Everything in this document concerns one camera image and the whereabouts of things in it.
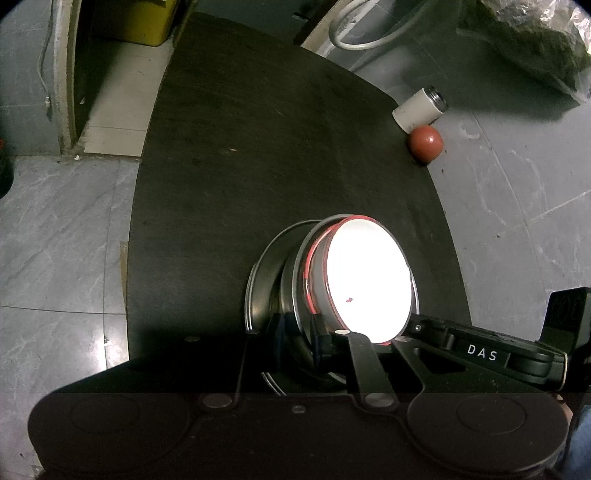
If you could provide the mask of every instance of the gray tile floor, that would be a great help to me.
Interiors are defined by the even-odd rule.
[[[380,0],[349,35],[394,27],[385,12],[413,3]],[[472,323],[537,340],[550,294],[591,285],[591,102],[577,105],[486,43],[457,35],[460,2],[436,3],[390,46],[328,58],[399,103],[428,85],[447,99],[434,124],[445,148],[428,170]]]
[[[19,157],[0,200],[0,479],[34,476],[35,403],[127,360],[120,245],[139,164]]]

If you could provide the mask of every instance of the wire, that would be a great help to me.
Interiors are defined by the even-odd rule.
[[[49,94],[49,88],[43,79],[43,62],[45,60],[45,54],[47,53],[47,47],[49,46],[49,41],[51,40],[51,34],[53,33],[53,3],[54,0],[50,1],[49,5],[49,22],[47,24],[47,33],[45,35],[45,42],[43,47],[39,53],[39,59],[37,60],[37,76],[41,81],[41,85],[43,86],[43,91],[45,92],[45,108],[49,113],[51,109],[51,96]]]
[[[411,18],[409,18],[405,23],[403,23],[403,25],[401,27],[397,28],[396,30],[394,30],[392,33],[389,33],[385,37],[382,37],[378,40],[373,40],[368,43],[359,43],[359,44],[344,43],[344,42],[340,41],[337,38],[337,31],[338,31],[341,23],[345,19],[345,17],[347,17],[347,15],[349,15],[357,7],[360,7],[361,5],[366,4],[369,1],[370,0],[353,0],[346,7],[344,7],[336,15],[336,17],[333,18],[332,22],[330,22],[329,38],[335,47],[341,48],[342,50],[369,50],[370,48],[376,48],[376,47],[380,47],[382,45],[386,45],[386,43],[390,43],[391,41],[396,40],[399,36],[401,36],[403,33],[405,33],[410,27],[412,27],[417,22],[417,20],[423,16],[423,14],[427,11],[429,6],[435,0],[425,0],[423,2],[423,4],[420,6],[420,8],[417,10],[417,13],[415,13]]]

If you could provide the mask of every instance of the red ball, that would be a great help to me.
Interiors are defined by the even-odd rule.
[[[407,138],[410,154],[419,163],[427,165],[435,160],[443,150],[441,134],[429,125],[415,128]]]

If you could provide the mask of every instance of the metal canister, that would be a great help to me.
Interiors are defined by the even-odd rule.
[[[406,102],[392,111],[396,123],[410,133],[420,125],[429,125],[447,110],[447,102],[435,87],[421,88]]]

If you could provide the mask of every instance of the floor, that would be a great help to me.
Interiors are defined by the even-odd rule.
[[[139,157],[160,82],[173,53],[159,47],[94,38],[93,75],[100,86],[80,139],[84,152]]]
[[[377,38],[412,4],[380,0],[345,41]],[[444,151],[428,170],[472,323],[537,340],[551,292],[591,286],[591,102],[578,105],[457,35],[459,5],[436,2],[391,46],[335,49],[329,59],[398,103],[429,85],[446,98],[434,123]]]
[[[121,242],[139,163],[19,157],[0,200],[0,479],[40,465],[27,418],[50,391],[128,359]]]

